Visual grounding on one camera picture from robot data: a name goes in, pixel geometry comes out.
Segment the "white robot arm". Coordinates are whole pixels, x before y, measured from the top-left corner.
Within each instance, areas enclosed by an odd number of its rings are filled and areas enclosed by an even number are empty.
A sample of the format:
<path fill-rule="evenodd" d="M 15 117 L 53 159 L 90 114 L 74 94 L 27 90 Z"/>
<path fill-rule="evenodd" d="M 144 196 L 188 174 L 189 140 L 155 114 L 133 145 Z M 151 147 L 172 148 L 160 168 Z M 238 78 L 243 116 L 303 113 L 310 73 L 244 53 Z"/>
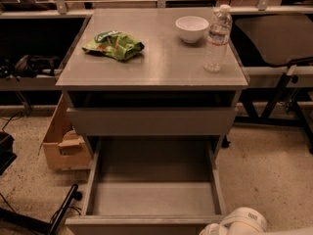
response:
<path fill-rule="evenodd" d="M 220 223 L 208 224 L 199 235 L 313 235 L 313 227 L 268 232 L 265 217 L 243 207 L 232 211 Z"/>

